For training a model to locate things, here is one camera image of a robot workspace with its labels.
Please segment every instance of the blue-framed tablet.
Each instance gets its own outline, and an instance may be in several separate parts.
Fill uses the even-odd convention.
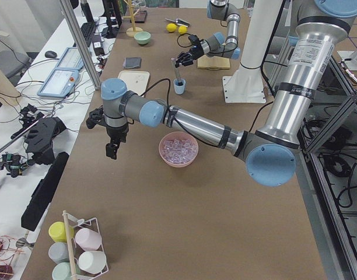
[[[80,71],[80,69],[84,67],[84,62],[78,48],[66,48],[55,67]]]
[[[65,98],[75,86],[79,71],[75,69],[55,68],[38,91],[38,96]]]

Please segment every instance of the yellow fruit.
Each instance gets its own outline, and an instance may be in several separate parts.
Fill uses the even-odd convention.
[[[167,26],[166,26],[166,29],[167,29],[167,31],[168,31],[169,33],[174,32],[174,31],[176,30],[176,28],[177,28],[177,26],[176,26],[176,24],[174,24],[174,23],[169,23],[169,24],[167,24]]]
[[[188,29],[186,28],[186,26],[180,26],[179,28],[178,28],[178,32],[180,33],[180,34],[184,34],[184,33],[186,33],[187,31],[188,31]]]

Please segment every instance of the computer mouse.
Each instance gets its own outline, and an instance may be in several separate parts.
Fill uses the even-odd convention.
[[[55,51],[47,51],[47,52],[45,52],[45,57],[47,57],[47,58],[56,58],[57,57],[57,53]]]

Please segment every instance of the small green bowl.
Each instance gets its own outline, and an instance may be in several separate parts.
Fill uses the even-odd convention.
[[[137,41],[138,44],[146,45],[148,42],[150,42],[151,34],[146,31],[137,32],[136,34],[134,34],[134,39]]]

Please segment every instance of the blue joint cap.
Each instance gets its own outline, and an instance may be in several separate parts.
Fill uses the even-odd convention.
[[[145,103],[139,112],[139,121],[148,127],[157,127],[162,121],[165,110],[156,101]]]
[[[335,18],[357,16],[357,0],[314,0],[314,2],[322,12]]]
[[[277,187],[288,182],[295,173],[294,154],[277,144],[260,145],[246,159],[249,175],[259,184]]]
[[[216,32],[213,35],[216,37],[220,45],[222,45],[225,42],[224,35],[221,32]]]
[[[232,57],[230,58],[231,60],[237,60],[239,58],[239,56],[241,55],[241,49],[240,48],[236,48],[232,54]]]
[[[295,46],[296,46],[296,43],[297,43],[298,41],[299,41],[299,38],[298,38],[298,37],[290,36],[290,35],[289,35],[289,44],[290,44],[290,46],[295,47]]]
[[[103,100],[114,100],[127,92],[127,85],[123,80],[111,78],[105,80],[101,85],[101,97]]]
[[[212,15],[211,15],[211,3],[210,1],[208,0],[208,3],[207,3],[207,17],[209,19],[212,19]]]

